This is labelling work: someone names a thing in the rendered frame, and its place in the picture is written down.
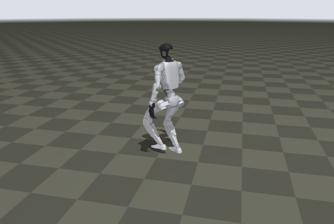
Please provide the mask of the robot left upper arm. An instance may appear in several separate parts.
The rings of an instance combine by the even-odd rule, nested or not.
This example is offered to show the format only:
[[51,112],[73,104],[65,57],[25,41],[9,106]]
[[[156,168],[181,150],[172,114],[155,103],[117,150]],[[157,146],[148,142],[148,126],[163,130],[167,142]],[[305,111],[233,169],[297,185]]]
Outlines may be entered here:
[[161,89],[161,72],[163,71],[163,64],[156,65],[154,67],[154,79],[156,84],[156,90]]

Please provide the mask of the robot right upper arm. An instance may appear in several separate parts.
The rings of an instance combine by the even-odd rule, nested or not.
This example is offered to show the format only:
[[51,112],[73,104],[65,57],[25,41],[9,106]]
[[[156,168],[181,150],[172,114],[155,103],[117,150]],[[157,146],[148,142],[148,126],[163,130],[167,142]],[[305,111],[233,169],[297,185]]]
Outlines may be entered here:
[[177,63],[178,63],[178,69],[179,69],[180,82],[182,82],[185,79],[184,71],[182,68],[182,63],[181,62],[177,62]]

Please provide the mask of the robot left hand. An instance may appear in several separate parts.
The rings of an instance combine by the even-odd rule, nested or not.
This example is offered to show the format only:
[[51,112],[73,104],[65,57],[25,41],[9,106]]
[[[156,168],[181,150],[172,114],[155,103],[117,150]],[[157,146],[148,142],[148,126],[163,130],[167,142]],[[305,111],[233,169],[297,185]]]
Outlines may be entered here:
[[154,117],[154,109],[153,108],[155,108],[155,103],[153,103],[152,106],[149,106],[150,116],[154,119],[157,119],[156,117]]

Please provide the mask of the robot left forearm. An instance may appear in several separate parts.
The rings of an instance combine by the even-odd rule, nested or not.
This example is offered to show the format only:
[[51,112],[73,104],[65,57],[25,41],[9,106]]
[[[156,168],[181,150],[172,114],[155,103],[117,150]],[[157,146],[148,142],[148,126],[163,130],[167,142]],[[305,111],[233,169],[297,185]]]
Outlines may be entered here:
[[150,102],[149,102],[149,105],[152,106],[153,103],[156,104],[156,100],[157,100],[157,95],[158,95],[158,91],[156,90],[156,84],[154,83],[153,84],[153,87],[152,87],[152,95],[151,95],[151,98],[150,98]]

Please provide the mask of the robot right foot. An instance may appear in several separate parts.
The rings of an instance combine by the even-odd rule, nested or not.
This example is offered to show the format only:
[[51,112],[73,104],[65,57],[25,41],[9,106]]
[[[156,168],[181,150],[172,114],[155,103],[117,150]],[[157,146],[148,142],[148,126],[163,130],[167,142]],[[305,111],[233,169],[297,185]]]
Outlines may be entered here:
[[182,153],[182,149],[180,147],[177,146],[177,148],[175,148],[174,146],[173,147],[169,147],[170,150],[178,153],[178,154],[181,154]]

